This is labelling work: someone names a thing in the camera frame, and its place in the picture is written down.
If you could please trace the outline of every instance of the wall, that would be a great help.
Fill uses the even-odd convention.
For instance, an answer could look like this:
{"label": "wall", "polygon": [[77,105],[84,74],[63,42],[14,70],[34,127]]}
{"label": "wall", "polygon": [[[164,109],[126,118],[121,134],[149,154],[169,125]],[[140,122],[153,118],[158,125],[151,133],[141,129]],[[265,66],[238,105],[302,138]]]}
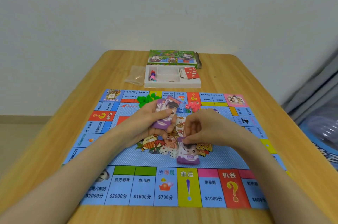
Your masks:
{"label": "wall", "polygon": [[0,2],[0,115],[52,115],[108,49],[234,54],[283,103],[338,45],[337,0]]}

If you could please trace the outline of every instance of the white plastic tray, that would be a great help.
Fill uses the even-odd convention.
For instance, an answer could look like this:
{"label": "white plastic tray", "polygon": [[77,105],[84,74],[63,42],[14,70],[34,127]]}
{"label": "white plastic tray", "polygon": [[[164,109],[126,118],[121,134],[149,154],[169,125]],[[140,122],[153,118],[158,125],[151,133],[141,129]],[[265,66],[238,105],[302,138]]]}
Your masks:
{"label": "white plastic tray", "polygon": [[[180,76],[180,68],[191,66],[160,66],[147,65],[144,77],[145,88],[200,88],[201,79],[183,79]],[[150,72],[154,70],[156,73],[156,81],[150,81]]]}

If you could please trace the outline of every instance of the purple exclamation mark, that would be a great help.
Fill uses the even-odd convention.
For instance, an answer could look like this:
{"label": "purple exclamation mark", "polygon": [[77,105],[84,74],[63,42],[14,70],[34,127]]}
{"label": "purple exclamation mark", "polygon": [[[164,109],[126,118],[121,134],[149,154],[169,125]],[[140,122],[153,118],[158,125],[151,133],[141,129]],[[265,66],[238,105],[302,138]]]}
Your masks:
{"label": "purple exclamation mark", "polygon": [[188,188],[188,200],[191,201],[191,197],[190,197],[190,180],[187,179],[187,188]]}

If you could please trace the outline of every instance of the person's left hand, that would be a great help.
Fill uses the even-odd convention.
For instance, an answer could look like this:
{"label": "person's left hand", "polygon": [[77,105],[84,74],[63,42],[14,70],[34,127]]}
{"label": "person's left hand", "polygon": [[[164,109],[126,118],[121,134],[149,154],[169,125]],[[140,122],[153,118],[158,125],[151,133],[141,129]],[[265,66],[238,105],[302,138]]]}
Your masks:
{"label": "person's left hand", "polygon": [[122,137],[125,140],[125,147],[135,145],[140,140],[154,134],[160,135],[163,137],[163,139],[166,139],[168,133],[172,132],[177,120],[176,115],[172,118],[171,125],[167,128],[167,130],[151,127],[155,121],[167,118],[169,115],[171,115],[172,111],[172,109],[166,109],[155,112],[156,102],[157,100],[154,100],[145,104],[136,113],[113,128],[113,130],[117,129],[118,133],[122,134]]}

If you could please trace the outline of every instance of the green color bar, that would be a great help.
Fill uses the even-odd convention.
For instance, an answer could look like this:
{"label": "green color bar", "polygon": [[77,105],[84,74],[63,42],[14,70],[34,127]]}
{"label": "green color bar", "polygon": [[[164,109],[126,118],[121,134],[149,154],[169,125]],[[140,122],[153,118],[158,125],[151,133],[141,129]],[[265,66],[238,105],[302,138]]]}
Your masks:
{"label": "green color bar", "polygon": [[115,166],[113,175],[134,175],[135,166]]}
{"label": "green color bar", "polygon": [[135,175],[156,176],[156,167],[136,166]]}

